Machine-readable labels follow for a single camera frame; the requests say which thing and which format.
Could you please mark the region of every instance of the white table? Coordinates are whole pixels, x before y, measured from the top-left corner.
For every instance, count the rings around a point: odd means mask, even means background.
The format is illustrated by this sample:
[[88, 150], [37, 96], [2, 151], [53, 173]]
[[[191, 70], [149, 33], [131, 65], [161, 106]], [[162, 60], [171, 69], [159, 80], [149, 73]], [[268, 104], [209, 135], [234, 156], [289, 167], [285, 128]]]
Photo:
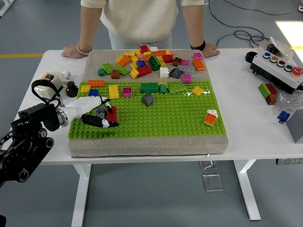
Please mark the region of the white table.
[[[211, 82], [217, 97], [229, 146], [224, 154], [175, 157], [105, 157], [71, 158], [68, 150], [69, 127], [49, 132], [55, 145], [44, 158], [42, 165], [74, 165], [80, 175], [75, 209], [71, 226], [82, 226], [91, 164], [177, 162], [205, 160], [234, 160], [242, 193], [250, 220], [260, 220], [260, 214], [246, 171], [256, 159], [302, 158], [303, 144], [295, 144], [286, 124], [279, 124], [281, 112], [276, 106], [268, 106], [258, 87], [268, 82], [254, 76], [245, 55], [252, 49], [220, 49], [220, 55], [206, 59]], [[37, 68], [33, 81], [47, 71], [68, 70], [75, 84], [84, 75], [87, 58], [75, 60], [60, 56], [62, 51], [47, 51]], [[61, 92], [65, 104], [73, 101]], [[41, 103], [30, 89], [24, 97], [20, 111]]]

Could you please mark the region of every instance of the yellow floor line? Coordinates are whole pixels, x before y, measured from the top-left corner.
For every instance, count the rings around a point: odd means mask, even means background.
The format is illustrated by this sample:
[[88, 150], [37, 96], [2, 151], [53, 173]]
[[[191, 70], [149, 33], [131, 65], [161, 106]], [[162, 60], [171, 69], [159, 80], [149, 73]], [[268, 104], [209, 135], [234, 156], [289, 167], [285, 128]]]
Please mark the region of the yellow floor line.
[[42, 57], [43, 53], [19, 53], [19, 54], [0, 54], [0, 58], [28, 58]]

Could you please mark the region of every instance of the red button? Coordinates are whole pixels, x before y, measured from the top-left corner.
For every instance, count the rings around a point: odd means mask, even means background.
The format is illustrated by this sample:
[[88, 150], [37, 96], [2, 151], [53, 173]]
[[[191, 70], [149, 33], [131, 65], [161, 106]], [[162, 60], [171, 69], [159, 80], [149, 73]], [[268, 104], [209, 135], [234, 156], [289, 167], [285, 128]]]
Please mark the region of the red button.
[[303, 69], [301, 67], [293, 67], [292, 74], [294, 77], [299, 77], [303, 73]]

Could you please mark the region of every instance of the black cable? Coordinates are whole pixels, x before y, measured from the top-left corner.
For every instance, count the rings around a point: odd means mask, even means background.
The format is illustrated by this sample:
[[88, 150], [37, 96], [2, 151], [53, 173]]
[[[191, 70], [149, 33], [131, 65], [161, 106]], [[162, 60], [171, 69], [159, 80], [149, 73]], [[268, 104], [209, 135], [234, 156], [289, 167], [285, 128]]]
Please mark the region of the black cable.
[[[260, 46], [260, 45], [257, 44], [256, 42], [260, 42], [260, 41], [262, 41], [262, 40], [264, 40], [264, 39], [269, 40], [269, 38], [264, 37], [264, 34], [263, 34], [261, 31], [257, 30], [256, 28], [248, 27], [248, 26], [231, 26], [231, 25], [227, 25], [227, 24], [221, 22], [220, 20], [218, 20], [218, 19], [214, 16], [214, 14], [213, 14], [213, 12], [212, 12], [212, 10], [211, 10], [211, 8], [210, 8], [210, 2], [211, 2], [211, 0], [209, 0], [209, 3], [208, 3], [208, 7], [209, 7], [210, 13], [211, 13], [212, 16], [213, 16], [219, 23], [221, 23], [222, 25], [227, 26], [227, 27], [234, 27], [234, 28], [248, 28], [248, 29], [255, 30], [255, 31], [257, 31], [257, 32], [259, 32], [259, 33], [261, 34], [261, 35], [251, 35], [250, 33], [246, 32], [246, 31], [237, 30], [237, 31], [235, 31], [233, 34], [229, 34], [229, 35], [225, 35], [225, 36], [221, 37], [221, 38], [217, 41], [217, 44], [216, 44], [216, 45], [218, 45], [219, 41], [220, 41], [222, 38], [227, 37], [227, 36], [230, 36], [230, 35], [233, 35], [233, 36], [235, 36], [235, 37], [237, 37], [237, 38], [239, 38], [239, 39], [248, 40], [249, 43], [250, 43], [250, 46], [251, 46], [252, 48], [253, 48], [253, 46], [252, 46], [251, 43], [254, 43], [254, 44], [257, 45], [257, 46]], [[237, 32], [244, 32], [244, 33], [246, 33], [246, 35], [245, 35], [245, 34], [236, 34]], [[240, 35], [241, 35], [241, 36], [248, 36], [249, 39], [240, 38], [240, 37], [239, 37]]]
[[265, 13], [265, 14], [271, 15], [271, 16], [280, 16], [280, 15], [292, 14], [292, 13], [297, 12], [297, 11], [294, 11], [294, 12], [291, 12], [291, 13], [270, 14], [270, 13], [266, 13], [266, 12], [261, 11], [261, 10], [258, 10], [258, 9], [246, 9], [246, 8], [243, 8], [243, 7], [240, 7], [240, 6], [236, 6], [236, 5], [234, 5], [233, 3], [231, 3], [231, 2], [229, 2], [229, 1], [227, 1], [227, 0], [223, 0], [223, 1], [228, 2], [228, 3], [232, 4], [233, 6], [235, 6], [235, 7], [237, 7], [237, 8], [240, 8], [240, 9], [257, 11], [257, 12]]

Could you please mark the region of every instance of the control box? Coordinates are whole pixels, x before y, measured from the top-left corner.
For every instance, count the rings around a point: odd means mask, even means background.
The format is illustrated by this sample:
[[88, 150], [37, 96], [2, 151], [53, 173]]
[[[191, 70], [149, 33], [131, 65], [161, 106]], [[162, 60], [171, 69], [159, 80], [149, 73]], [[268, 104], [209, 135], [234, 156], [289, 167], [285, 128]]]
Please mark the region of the control box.
[[303, 69], [266, 50], [254, 56], [250, 68], [253, 74], [260, 74], [289, 94], [303, 90]]

